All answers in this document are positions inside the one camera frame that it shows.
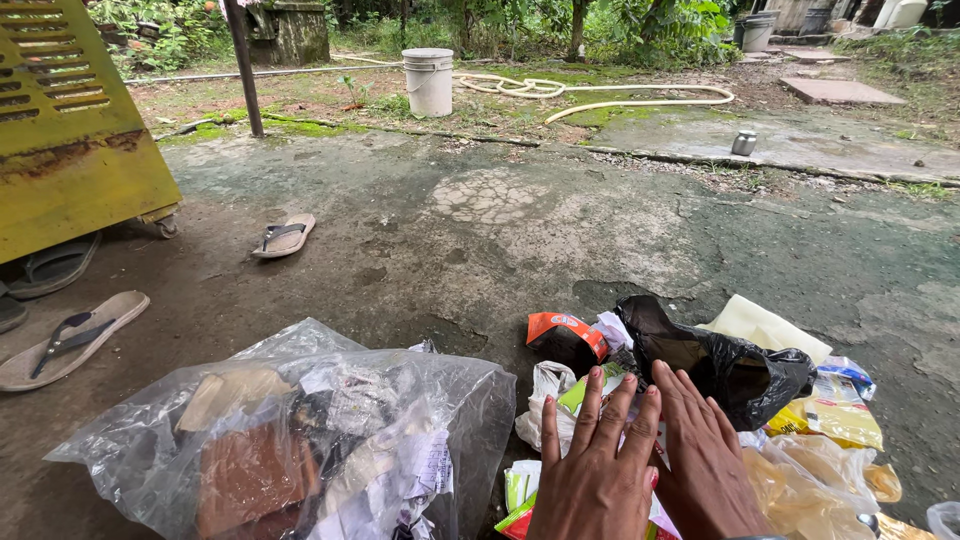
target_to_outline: stone slab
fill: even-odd
[[[820,49],[785,49],[783,52],[797,59],[799,63],[816,63],[818,61],[848,61],[850,57],[836,56],[830,51]]]
[[[825,81],[822,79],[783,78],[800,99],[807,103],[881,103],[901,105],[906,103],[897,96],[877,90],[856,81]]]

